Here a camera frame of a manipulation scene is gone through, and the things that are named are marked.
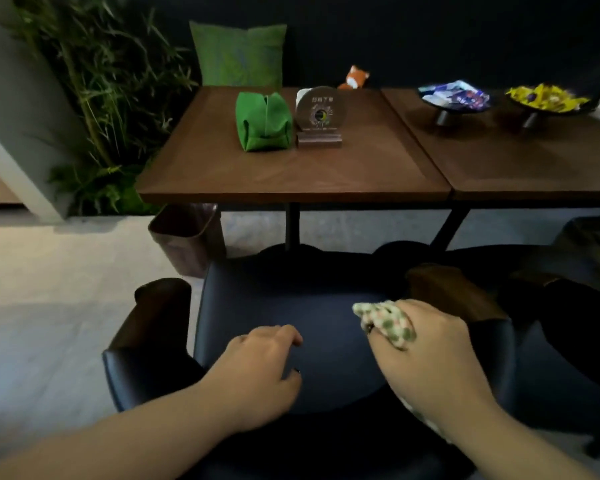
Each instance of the fox plush toy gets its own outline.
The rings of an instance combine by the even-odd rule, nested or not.
[[[338,86],[338,89],[359,89],[365,85],[369,78],[369,72],[358,69],[356,66],[351,66],[351,70],[347,74],[346,82]]]

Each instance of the green polka dot fabric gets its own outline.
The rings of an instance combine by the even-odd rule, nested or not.
[[[416,337],[416,329],[411,322],[411,319],[404,313],[394,301],[383,301],[382,303],[355,303],[353,305],[353,313],[360,318],[360,326],[366,333],[370,333],[376,328],[382,333],[391,345],[398,350],[408,350],[409,343],[413,342]],[[422,414],[413,409],[403,398],[393,391],[400,399],[400,402],[407,408],[416,418],[430,427],[433,431],[440,435],[447,443],[448,439],[440,432],[440,428],[435,423],[426,419]]]

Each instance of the concrete floor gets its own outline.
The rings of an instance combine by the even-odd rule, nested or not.
[[[430,242],[447,213],[305,212],[301,240],[323,250],[360,252],[398,239]],[[473,211],[451,247],[548,244],[570,218],[598,214],[600,209]],[[25,211],[0,211],[0,457],[113,414],[100,352],[133,307],[136,287],[176,276],[146,231],[149,220],[72,218],[40,226]],[[284,238],[282,213],[227,212],[222,220],[232,256]],[[192,344],[202,281],[189,282]],[[548,436],[576,456],[585,440]]]

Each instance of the green pouch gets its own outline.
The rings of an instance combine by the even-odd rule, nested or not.
[[[245,152],[291,146],[293,117],[286,101],[278,93],[270,96],[238,94],[235,123]]]

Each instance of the black wall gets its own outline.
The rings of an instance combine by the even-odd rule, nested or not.
[[[600,96],[600,0],[135,1],[158,8],[171,39],[188,47],[188,20],[288,24],[286,86],[339,84],[357,64],[376,87],[549,81]]]

